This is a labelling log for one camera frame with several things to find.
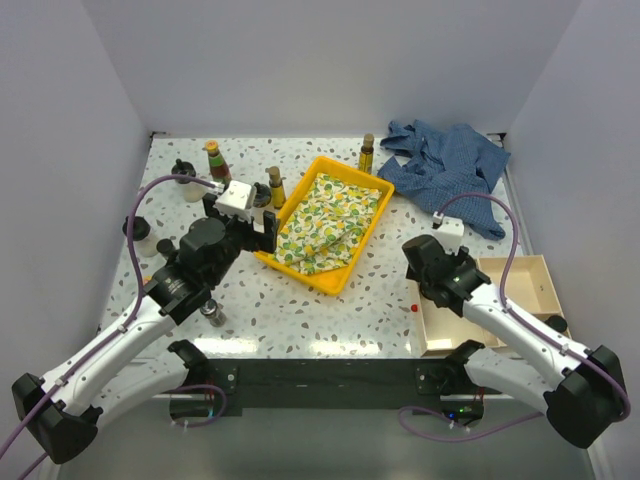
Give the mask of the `sesame seed shaker jar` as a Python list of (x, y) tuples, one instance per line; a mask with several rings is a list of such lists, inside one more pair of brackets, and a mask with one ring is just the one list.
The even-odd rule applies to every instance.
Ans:
[(568, 322), (563, 316), (558, 314), (550, 315), (544, 320), (544, 323), (559, 334), (570, 336)]

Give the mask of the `yellow label oil bottle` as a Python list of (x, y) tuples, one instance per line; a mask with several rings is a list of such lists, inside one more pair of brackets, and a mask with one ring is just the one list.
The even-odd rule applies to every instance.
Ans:
[(360, 148), (358, 169), (366, 174), (372, 173), (374, 141), (374, 135), (372, 133), (367, 133), (363, 137), (362, 145)]

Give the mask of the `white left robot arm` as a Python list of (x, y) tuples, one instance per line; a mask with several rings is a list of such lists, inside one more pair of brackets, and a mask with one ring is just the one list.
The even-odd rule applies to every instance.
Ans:
[(53, 463), (69, 462), (93, 442), (107, 385), (205, 305), (241, 252), (275, 251), (280, 221), (274, 213), (264, 212), (262, 228), (255, 229), (249, 200), (208, 194), (203, 205), (204, 217), (171, 245), (165, 265), (140, 284), (139, 296), (117, 321), (43, 376), (25, 373), (13, 383), (18, 428), (28, 430)]

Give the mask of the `dark pepper grinder jar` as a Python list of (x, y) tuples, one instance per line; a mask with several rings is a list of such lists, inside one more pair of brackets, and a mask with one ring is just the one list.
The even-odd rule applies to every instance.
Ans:
[(201, 306), (200, 313), (216, 328), (222, 327), (227, 321), (225, 313), (214, 299), (209, 299)]

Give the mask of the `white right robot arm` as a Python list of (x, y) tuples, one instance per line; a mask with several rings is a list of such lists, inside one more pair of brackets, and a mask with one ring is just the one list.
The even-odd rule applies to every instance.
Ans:
[(455, 253), (432, 235), (402, 246), (406, 277), (420, 294), (489, 331), (510, 346), (512, 360), (467, 340), (446, 359), (445, 379), (459, 393), (486, 387), (519, 400), (546, 417), (575, 447), (586, 449), (631, 406), (618, 356), (609, 348), (590, 349), (519, 307), (483, 273), (466, 248)]

